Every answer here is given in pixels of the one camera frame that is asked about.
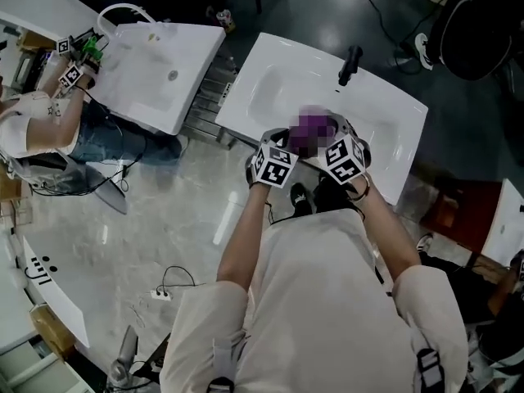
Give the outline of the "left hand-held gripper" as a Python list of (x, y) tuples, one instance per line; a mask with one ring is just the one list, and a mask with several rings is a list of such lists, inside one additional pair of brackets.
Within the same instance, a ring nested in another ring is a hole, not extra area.
[(283, 188), (298, 161), (297, 155), (288, 152), (291, 150), (290, 130), (267, 130), (260, 143), (258, 151), (247, 163), (252, 182)]

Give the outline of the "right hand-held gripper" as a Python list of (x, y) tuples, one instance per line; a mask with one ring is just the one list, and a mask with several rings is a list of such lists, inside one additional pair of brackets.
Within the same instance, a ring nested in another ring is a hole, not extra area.
[(327, 173), (340, 185), (364, 174), (371, 164), (369, 145), (361, 138), (355, 138), (354, 128), (346, 117), (332, 113), (337, 138), (325, 151)]

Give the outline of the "purple cloth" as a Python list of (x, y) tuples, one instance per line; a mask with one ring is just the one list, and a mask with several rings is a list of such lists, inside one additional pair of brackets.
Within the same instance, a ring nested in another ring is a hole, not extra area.
[(312, 158), (326, 148), (337, 133), (337, 122), (326, 113), (304, 111), (289, 128), (289, 146), (300, 158)]

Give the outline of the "person's right forearm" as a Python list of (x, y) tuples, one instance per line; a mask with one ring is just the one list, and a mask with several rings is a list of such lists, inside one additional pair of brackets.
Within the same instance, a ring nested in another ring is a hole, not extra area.
[(414, 241), (369, 176), (363, 174), (350, 184), (360, 197), (356, 205), (364, 214), (368, 237), (377, 245), (395, 282), (405, 270), (421, 264)]

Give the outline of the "person's left forearm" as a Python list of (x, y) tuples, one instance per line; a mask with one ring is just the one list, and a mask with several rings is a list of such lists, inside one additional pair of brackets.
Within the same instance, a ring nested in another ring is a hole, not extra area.
[(264, 208), (270, 186), (255, 183), (235, 229), (224, 249), (217, 282), (233, 282), (248, 291), (260, 254)]

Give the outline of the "white sink basin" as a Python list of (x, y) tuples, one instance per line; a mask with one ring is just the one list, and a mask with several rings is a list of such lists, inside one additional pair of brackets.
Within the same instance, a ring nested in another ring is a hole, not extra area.
[(216, 124), (258, 142), (297, 121), (303, 106), (348, 119), (371, 151), (369, 167), (382, 196), (396, 205), (418, 149), (428, 109), (384, 79), (359, 69), (338, 83), (344, 61), (314, 47), (261, 33), (228, 91)]
[(175, 23), (120, 33), (103, 50), (89, 93), (145, 129), (176, 135), (225, 37), (221, 27)]
[(505, 178), (481, 254), (503, 266), (524, 249), (524, 196)]

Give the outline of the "black faucet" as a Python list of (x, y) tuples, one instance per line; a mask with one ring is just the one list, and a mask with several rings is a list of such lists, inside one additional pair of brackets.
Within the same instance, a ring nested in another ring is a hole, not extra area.
[(358, 72), (359, 61), (363, 53), (363, 49), (358, 45), (349, 47), (344, 64), (338, 73), (338, 84), (340, 86), (346, 86), (351, 80), (352, 75)]

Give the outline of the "person's left black shoe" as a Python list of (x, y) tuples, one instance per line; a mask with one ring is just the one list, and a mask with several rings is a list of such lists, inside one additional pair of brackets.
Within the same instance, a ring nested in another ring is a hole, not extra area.
[(294, 208), (292, 218), (313, 214), (313, 209), (308, 199), (308, 192), (302, 183), (294, 183), (291, 186), (290, 200)]

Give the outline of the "person's right leg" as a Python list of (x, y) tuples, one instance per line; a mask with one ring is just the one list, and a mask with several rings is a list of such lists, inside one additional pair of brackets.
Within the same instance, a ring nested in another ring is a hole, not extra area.
[(313, 192), (316, 213), (320, 214), (328, 211), (349, 209), (362, 214), (362, 211), (350, 200), (348, 193), (351, 195), (357, 194), (352, 184), (339, 185), (337, 181), (329, 175), (320, 174), (318, 177), (318, 185)]

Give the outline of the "metal sink stand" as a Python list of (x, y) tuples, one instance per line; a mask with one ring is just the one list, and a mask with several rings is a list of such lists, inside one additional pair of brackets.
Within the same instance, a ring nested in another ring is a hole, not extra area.
[(180, 131), (182, 135), (226, 151), (232, 148), (235, 137), (217, 123), (217, 117), (238, 71), (233, 57), (221, 48), (196, 91)]

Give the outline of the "drink can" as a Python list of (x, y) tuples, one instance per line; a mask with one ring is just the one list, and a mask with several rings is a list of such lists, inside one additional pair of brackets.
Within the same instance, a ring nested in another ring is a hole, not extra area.
[(215, 17), (227, 34), (232, 33), (236, 29), (236, 24), (229, 9), (218, 11)]

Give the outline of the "red-brown wooden cabinet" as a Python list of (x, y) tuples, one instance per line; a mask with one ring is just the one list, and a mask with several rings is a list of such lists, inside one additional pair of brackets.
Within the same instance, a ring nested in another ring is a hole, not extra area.
[(439, 177), (435, 202), (420, 224), (474, 253), (481, 253), (502, 192), (498, 182)]

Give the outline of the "person's beige shirt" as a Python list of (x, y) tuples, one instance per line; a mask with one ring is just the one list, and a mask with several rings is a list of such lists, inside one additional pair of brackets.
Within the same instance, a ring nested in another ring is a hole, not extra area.
[(417, 353), (435, 349), (445, 393), (468, 370), (468, 341), (446, 274), (415, 265), (386, 292), (359, 215), (339, 210), (268, 228), (250, 290), (184, 292), (160, 372), (162, 393), (206, 393), (214, 343), (241, 347), (235, 393), (413, 393)]

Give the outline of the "white arched faucet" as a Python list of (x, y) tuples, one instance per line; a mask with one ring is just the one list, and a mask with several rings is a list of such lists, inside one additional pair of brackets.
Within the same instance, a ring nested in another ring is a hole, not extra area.
[[(102, 19), (104, 18), (104, 15), (109, 12), (116, 9), (129, 9), (130, 11), (134, 11), (138, 13), (140, 16), (142, 16), (146, 22), (138, 22), (135, 24), (124, 24), (123, 26), (118, 26), (115, 29), (115, 32), (112, 33), (108, 29), (106, 29), (102, 25)], [(141, 7), (130, 4), (130, 3), (116, 3), (113, 5), (110, 5), (106, 8), (104, 8), (97, 16), (97, 27), (100, 30), (100, 32), (107, 37), (107, 41), (110, 43), (111, 41), (117, 39), (120, 36), (120, 33), (127, 32), (127, 31), (134, 31), (139, 29), (150, 29), (151, 25), (156, 25), (157, 21), (153, 19), (151, 16), (147, 14), (145, 10), (143, 10)]]

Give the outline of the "green plastic object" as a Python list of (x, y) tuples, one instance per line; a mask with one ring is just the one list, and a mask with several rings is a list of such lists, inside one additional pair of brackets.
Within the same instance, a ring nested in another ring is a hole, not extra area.
[(90, 56), (95, 61), (100, 61), (103, 56), (103, 52), (97, 48), (98, 38), (93, 35), (87, 40), (82, 47), (81, 53), (85, 56)]

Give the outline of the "white panel with black marks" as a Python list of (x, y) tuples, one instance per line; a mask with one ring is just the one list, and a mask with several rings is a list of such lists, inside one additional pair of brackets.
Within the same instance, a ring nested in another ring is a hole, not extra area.
[(68, 243), (49, 234), (23, 236), (27, 274), (40, 296), (75, 338), (90, 347), (88, 312), (93, 307), (94, 279)]

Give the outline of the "white counter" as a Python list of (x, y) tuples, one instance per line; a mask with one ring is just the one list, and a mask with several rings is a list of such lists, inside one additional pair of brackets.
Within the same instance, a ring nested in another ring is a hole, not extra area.
[(79, 0), (0, 0), (0, 20), (56, 41), (95, 26), (97, 13)]

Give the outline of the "cardboard box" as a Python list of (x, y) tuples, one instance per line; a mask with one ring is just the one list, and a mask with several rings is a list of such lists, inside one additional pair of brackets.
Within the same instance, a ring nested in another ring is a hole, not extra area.
[(75, 336), (48, 304), (35, 305), (29, 316), (37, 333), (61, 361), (75, 352)]

